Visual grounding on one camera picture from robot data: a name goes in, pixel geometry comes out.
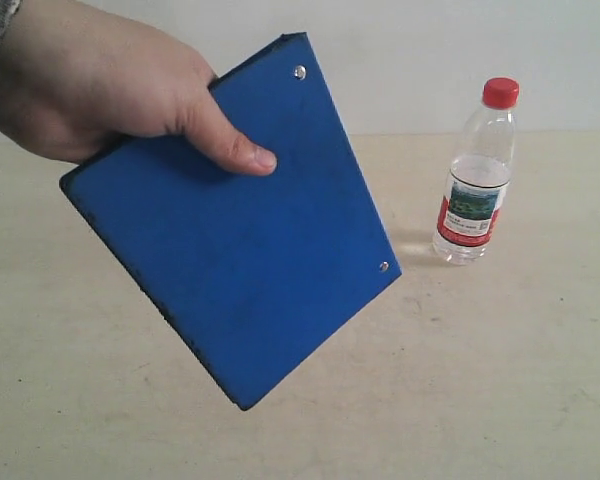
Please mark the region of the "person's bare hand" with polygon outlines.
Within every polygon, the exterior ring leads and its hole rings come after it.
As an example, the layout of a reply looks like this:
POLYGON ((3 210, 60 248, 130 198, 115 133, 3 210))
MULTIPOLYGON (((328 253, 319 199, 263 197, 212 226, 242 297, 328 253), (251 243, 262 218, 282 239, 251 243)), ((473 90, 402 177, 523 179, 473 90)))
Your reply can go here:
POLYGON ((79 1, 22 1, 0 42, 0 132, 48 159, 80 163, 123 136, 180 135, 225 170, 268 175, 210 93, 194 48, 79 1))

